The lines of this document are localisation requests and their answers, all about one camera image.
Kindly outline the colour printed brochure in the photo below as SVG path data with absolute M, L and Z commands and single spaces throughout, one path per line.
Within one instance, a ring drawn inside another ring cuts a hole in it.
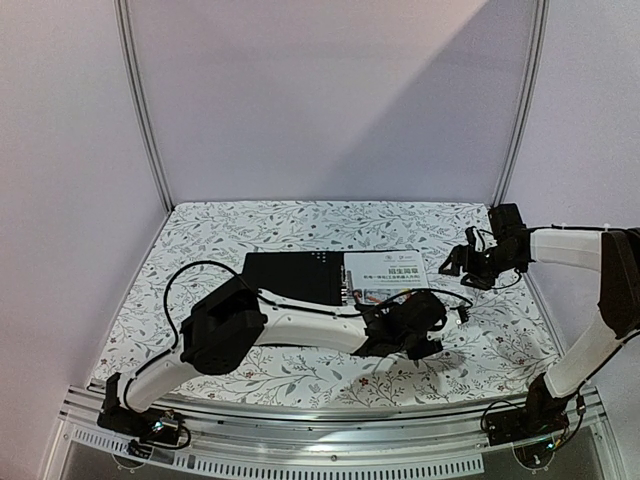
M 396 294 L 429 287 L 417 250 L 347 252 L 342 270 L 344 305 L 376 305 Z

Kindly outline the blue file folder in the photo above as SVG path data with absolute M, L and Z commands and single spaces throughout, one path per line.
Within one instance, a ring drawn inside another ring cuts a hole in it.
M 341 251 L 248 253 L 242 277 L 253 287 L 287 298 L 345 306 Z

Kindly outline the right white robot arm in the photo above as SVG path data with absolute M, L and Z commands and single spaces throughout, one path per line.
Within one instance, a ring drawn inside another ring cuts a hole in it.
M 537 436 L 552 424 L 556 412 L 596 375 L 639 331 L 639 230 L 636 227 L 504 227 L 493 246 L 478 249 L 469 233 L 452 248 L 439 267 L 442 275 L 459 277 L 462 284 L 489 290 L 504 272 L 526 272 L 532 264 L 567 268 L 561 287 L 572 294 L 566 312 L 583 314 L 572 320 L 572 344 L 562 357 L 528 388 L 526 407 L 517 427 Z

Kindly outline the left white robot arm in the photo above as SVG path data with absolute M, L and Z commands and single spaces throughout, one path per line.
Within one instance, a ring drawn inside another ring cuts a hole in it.
M 148 426 L 152 403 L 198 376 L 235 371 L 254 347 L 315 347 L 357 357 L 404 352 L 420 359 L 441 351 L 444 304 L 429 289 L 376 305 L 324 305 L 230 280 L 195 305 L 164 351 L 106 382 L 104 413 L 128 434 Z

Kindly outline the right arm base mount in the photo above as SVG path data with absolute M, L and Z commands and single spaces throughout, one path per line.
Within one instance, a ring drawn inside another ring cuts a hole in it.
M 578 424 L 570 428 L 567 405 L 576 401 Z M 569 442 L 582 426 L 586 402 L 580 391 L 556 398 L 542 390 L 530 391 L 525 404 L 517 407 L 506 400 L 491 403 L 480 419 L 480 429 L 488 436 L 489 443 L 500 445 L 533 439 L 560 431 L 557 439 L 550 440 L 547 451 L 556 451 Z

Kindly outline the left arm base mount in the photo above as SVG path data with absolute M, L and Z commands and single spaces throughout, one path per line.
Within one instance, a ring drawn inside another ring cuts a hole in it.
M 105 430 L 134 437 L 138 445 L 182 450 L 191 445 L 192 434 L 184 416 L 173 410 L 149 408 L 141 413 L 125 405 L 118 396 L 121 374 L 106 382 L 105 397 L 97 425 Z

